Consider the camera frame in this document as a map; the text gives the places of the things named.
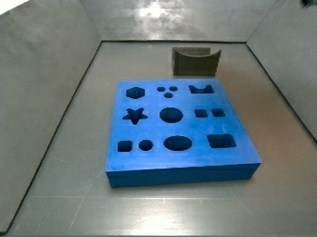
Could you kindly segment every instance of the blue foam block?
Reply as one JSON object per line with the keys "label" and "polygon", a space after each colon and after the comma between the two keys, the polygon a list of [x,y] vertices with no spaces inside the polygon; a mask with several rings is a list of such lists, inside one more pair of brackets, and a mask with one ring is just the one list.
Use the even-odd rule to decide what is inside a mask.
{"label": "blue foam block", "polygon": [[217,79],[121,81],[112,187],[251,179],[261,159]]}

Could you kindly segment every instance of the rectangular hole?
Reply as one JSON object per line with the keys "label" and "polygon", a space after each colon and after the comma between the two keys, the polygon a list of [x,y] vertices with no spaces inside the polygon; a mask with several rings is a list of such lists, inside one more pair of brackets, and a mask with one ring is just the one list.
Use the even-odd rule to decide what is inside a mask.
{"label": "rectangular hole", "polygon": [[133,150],[133,142],[132,141],[118,142],[118,152],[130,152],[132,150]]}
{"label": "rectangular hole", "polygon": [[215,117],[225,117],[225,112],[221,108],[212,109],[212,113]]}
{"label": "rectangular hole", "polygon": [[232,148],[237,147],[232,134],[213,134],[208,136],[209,145],[212,148]]}
{"label": "rectangular hole", "polygon": [[208,110],[207,110],[207,109],[196,109],[196,110],[195,110],[195,115],[196,115],[199,118],[207,118],[207,117],[209,116]]}

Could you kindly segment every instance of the circular hole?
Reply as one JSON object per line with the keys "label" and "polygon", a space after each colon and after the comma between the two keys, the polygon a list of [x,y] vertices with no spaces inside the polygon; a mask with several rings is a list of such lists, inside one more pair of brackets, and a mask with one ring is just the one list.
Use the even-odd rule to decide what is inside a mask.
{"label": "circular hole", "polygon": [[158,92],[164,92],[165,91],[165,87],[158,87]]}
{"label": "circular hole", "polygon": [[185,136],[173,136],[164,141],[164,145],[173,151],[185,151],[192,148],[192,139]]}
{"label": "circular hole", "polygon": [[176,86],[172,86],[172,87],[170,87],[170,91],[176,92],[177,90],[178,90],[178,89],[177,89]]}
{"label": "circular hole", "polygon": [[164,96],[165,96],[165,98],[169,98],[169,99],[174,97],[174,95],[172,93],[166,93]]}
{"label": "circular hole", "polygon": [[160,117],[165,122],[177,123],[184,119],[184,113],[176,107],[166,107],[161,110]]}
{"label": "circular hole", "polygon": [[153,147],[154,147],[154,143],[150,140],[141,141],[140,148],[144,151],[150,151],[153,149]]}

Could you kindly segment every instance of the star-shaped hole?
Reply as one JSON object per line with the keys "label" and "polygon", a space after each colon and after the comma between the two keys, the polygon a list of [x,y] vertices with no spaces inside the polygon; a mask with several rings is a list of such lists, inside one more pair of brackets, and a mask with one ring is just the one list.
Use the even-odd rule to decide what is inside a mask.
{"label": "star-shaped hole", "polygon": [[133,124],[138,124],[141,119],[148,119],[149,117],[144,114],[144,108],[138,108],[137,110],[129,108],[126,110],[128,115],[124,119],[130,119]]}

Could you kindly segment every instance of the gray wall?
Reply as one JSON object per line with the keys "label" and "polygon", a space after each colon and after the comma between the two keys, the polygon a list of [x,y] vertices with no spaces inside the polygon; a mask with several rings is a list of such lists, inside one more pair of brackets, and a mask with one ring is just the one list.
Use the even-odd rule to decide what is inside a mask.
{"label": "gray wall", "polygon": [[248,45],[317,139],[317,6],[279,0]]}
{"label": "gray wall", "polygon": [[247,42],[276,0],[81,0],[105,41]]}
{"label": "gray wall", "polygon": [[77,0],[31,0],[0,16],[0,233],[100,44]]}

